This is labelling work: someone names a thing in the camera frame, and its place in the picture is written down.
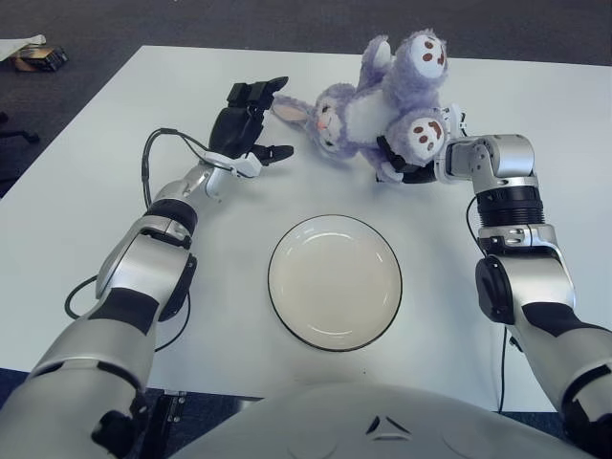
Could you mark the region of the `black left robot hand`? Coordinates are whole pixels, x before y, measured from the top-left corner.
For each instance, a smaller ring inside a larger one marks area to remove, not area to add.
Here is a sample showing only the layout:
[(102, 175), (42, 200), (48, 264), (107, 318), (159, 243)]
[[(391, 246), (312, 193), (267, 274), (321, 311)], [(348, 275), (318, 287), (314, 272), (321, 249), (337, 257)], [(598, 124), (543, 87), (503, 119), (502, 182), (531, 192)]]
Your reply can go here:
[(284, 161), (294, 154), (290, 145), (263, 146), (256, 143), (262, 130), (264, 115), (272, 107), (274, 93), (289, 81), (280, 76), (255, 83), (234, 83), (223, 108), (212, 127), (208, 148), (231, 159), (248, 153), (264, 166)]

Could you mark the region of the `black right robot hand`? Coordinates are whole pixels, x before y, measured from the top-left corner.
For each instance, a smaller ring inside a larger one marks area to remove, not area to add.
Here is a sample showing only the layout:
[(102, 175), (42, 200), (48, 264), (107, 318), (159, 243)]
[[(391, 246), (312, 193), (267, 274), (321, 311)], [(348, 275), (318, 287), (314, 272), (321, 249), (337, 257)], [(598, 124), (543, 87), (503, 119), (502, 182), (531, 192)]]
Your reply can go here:
[(403, 156), (391, 149), (384, 136), (377, 138), (377, 144), (383, 155), (381, 170), (386, 178), (402, 184), (427, 184), (436, 181), (433, 160), (426, 165), (409, 164)]

